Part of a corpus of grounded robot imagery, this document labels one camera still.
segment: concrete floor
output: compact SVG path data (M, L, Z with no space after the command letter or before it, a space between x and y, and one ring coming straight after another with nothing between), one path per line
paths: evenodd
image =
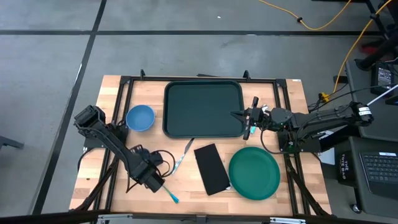
M321 26L341 2L272 1ZM100 0L0 0L0 29L91 30ZM389 21L382 13L383 21ZM362 30L369 20L364 4L352 4L327 30ZM204 0L108 1L100 30L304 30L290 15L257 1ZM103 75L299 78L308 103L332 91L332 77L356 37L281 37L238 35L97 36L73 115L95 104ZM0 151L0 216L24 215L36 191L70 90L87 35L0 35L0 135L25 142L24 150ZM362 42L372 39L366 37ZM358 50L351 58L363 58ZM343 98L335 105L347 103ZM70 123L44 212L67 211L84 139ZM397 223L353 213L352 189L325 175L331 209L342 218ZM145 223L179 223L153 221Z

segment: wooden table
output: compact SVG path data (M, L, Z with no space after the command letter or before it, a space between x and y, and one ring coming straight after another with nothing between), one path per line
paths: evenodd
M103 78L96 105L107 115L106 122L110 123L113 114L114 103L118 92L120 76L106 75ZM307 113L303 86L300 80L286 80L289 91L290 104L293 112ZM164 88L168 82L134 81L130 108L135 105L149 105L155 111L154 126L143 133L130 131L127 136L126 146L133 147L142 144L150 151L164 149L170 151L176 160L182 155L189 139L168 138L162 130ZM269 110L275 107L273 87L266 83L240 83L243 90L244 106L250 107L254 96L259 97L259 105L267 104ZM118 119L121 119L127 90L123 91L121 109ZM279 90L282 107L283 92ZM255 216L291 216L292 208L287 185L286 169L282 155L273 155L277 161L281 173L280 184L277 192L266 200L249 200L240 196L233 188L223 192L207 196L193 153L194 149L215 143L221 160L228 172L228 164L233 154L246 146L258 146L262 148L259 137L260 131L256 130L248 141L239 138L213 138L195 139L190 150L180 164L174 175L165 179L165 186L175 194L180 203L175 204L165 190L160 189L156 193L145 189L143 185L135 186L128 194L125 193L127 174L122 163L116 179L116 185L112 201L112 212L123 213L173 213L173 214L207 214L207 215L255 215ZM264 132L264 142L272 151L278 151L277 135L271 131ZM80 171L76 180L70 208L79 206L88 196L98 182L104 149L92 150L81 162ZM168 155L163 156L171 161ZM300 154L305 183L315 200L322 208L331 213L329 199L326 193L321 165L310 153ZM160 171L165 172L167 165L162 164ZM104 200L108 191L105 185L100 208L104 208ZM299 212L303 212L302 200L298 187L295 192Z

